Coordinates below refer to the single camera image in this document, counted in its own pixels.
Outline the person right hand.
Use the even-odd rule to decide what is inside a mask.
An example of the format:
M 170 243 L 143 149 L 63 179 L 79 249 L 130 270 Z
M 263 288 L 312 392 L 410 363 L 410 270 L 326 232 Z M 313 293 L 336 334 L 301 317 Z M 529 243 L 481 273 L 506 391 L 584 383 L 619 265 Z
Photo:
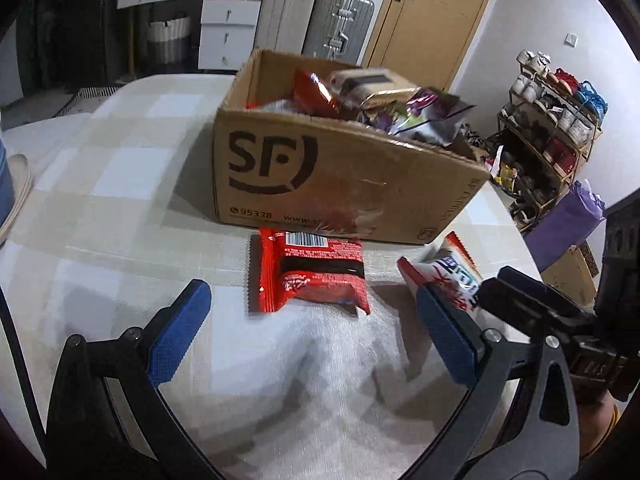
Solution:
M 585 460 L 602 446 L 620 420 L 620 408 L 611 393 L 605 391 L 593 403 L 578 404 L 579 454 Z

